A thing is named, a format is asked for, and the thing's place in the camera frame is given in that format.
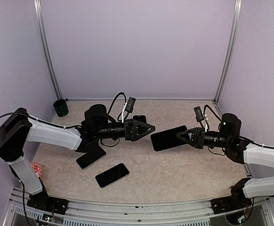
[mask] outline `marble patterned surface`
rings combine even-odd
[[[109,108],[111,101],[68,102],[69,114],[55,117],[61,125],[80,124],[84,112],[93,104]],[[193,108],[210,101],[137,100],[129,116],[144,114],[147,122],[159,132],[177,126],[199,127]],[[116,101],[111,115],[116,118],[123,102]],[[218,129],[218,120],[208,112],[211,130]],[[107,145],[113,141],[104,140]],[[206,148],[188,145],[155,152],[150,136],[130,142],[121,139],[113,148],[103,147],[107,155],[86,170],[76,163],[82,153],[58,146],[41,144],[33,159],[42,165],[42,181],[49,195],[96,202],[166,203],[215,198],[230,194],[230,186],[245,177],[242,165],[228,158],[211,154]],[[130,175],[101,189],[95,176],[123,162]]]

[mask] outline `phone lying on table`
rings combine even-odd
[[[127,175],[129,175],[129,170],[123,163],[120,163],[117,166],[114,166],[107,171],[98,174],[95,176],[95,179],[101,188],[105,188],[126,177]]]
[[[183,140],[177,138],[177,133],[184,132],[186,130],[186,126],[179,126],[173,129],[152,134],[151,141],[154,150],[158,152],[172,147],[185,145],[186,143]]]
[[[93,147],[89,152],[78,158],[76,162],[83,170],[85,170],[93,163],[103,158],[106,154],[107,153],[100,146]]]

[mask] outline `cylindrical container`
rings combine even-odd
[[[64,117],[69,113],[67,102],[64,99],[57,100],[53,103],[53,107],[58,117]]]

